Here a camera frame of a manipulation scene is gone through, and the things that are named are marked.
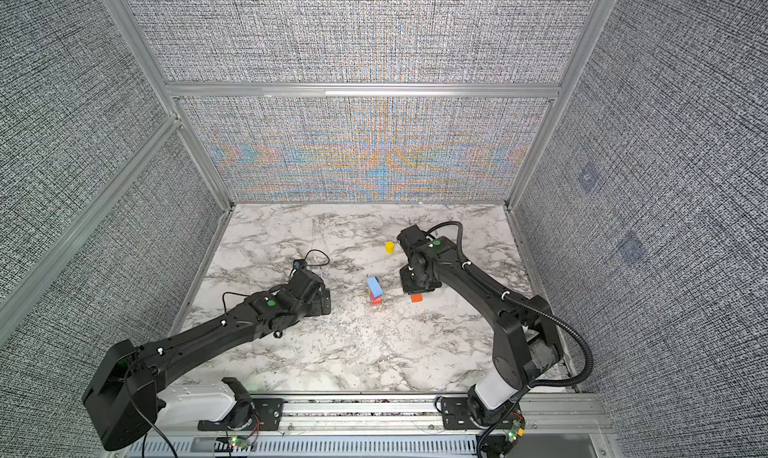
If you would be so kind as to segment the light blue wood block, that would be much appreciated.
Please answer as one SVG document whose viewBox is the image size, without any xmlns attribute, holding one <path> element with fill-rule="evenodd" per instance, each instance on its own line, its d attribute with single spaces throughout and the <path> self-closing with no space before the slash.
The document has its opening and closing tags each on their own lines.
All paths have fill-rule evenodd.
<svg viewBox="0 0 768 458">
<path fill-rule="evenodd" d="M 366 284 L 370 290 L 370 297 L 372 299 L 380 299 L 383 296 L 383 290 L 376 277 L 367 278 Z"/>
</svg>

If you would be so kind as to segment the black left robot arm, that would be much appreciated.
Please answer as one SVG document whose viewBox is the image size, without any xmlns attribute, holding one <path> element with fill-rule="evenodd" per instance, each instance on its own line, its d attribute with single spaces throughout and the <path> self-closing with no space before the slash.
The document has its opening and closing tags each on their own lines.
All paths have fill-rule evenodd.
<svg viewBox="0 0 768 458">
<path fill-rule="evenodd" d="M 82 403 L 107 451 L 138 441 L 160 422 L 222 421 L 233 409 L 246 419 L 243 386 L 227 381 L 202 393 L 183 395 L 173 383 L 232 348 L 283 332 L 306 317 L 331 312 L 324 285 L 303 291 L 282 288 L 255 293 L 224 313 L 172 337 L 134 345 L 123 340 L 108 349 Z"/>
</svg>

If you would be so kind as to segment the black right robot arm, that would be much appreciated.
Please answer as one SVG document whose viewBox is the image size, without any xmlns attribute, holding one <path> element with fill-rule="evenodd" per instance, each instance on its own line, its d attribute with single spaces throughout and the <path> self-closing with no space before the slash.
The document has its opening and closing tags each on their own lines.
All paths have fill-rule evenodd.
<svg viewBox="0 0 768 458">
<path fill-rule="evenodd" d="M 492 329 L 493 368 L 468 391 L 476 424 L 487 427 L 506 402 L 563 358 L 557 326 L 540 316 L 551 308 L 541 297 L 509 290 L 464 257 L 450 240 L 399 238 L 408 263 L 400 269 L 403 291 L 430 293 L 443 286 L 464 298 Z"/>
</svg>

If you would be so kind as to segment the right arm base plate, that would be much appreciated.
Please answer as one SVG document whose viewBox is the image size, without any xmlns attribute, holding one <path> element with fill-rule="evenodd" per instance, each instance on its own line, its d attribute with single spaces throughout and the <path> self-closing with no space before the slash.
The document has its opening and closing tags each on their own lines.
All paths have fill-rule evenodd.
<svg viewBox="0 0 768 458">
<path fill-rule="evenodd" d="M 480 430 L 472 417 L 467 397 L 442 396 L 437 399 L 443 428 L 448 431 Z"/>
</svg>

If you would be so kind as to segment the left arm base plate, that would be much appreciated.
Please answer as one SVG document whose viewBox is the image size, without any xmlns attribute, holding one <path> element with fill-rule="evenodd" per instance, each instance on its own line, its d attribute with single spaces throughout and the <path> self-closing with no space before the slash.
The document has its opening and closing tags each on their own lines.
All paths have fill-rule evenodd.
<svg viewBox="0 0 768 458">
<path fill-rule="evenodd" d="M 220 420 L 201 420 L 198 431 L 277 431 L 282 419 L 285 401 L 281 398 L 257 398 L 238 402 Z"/>
</svg>

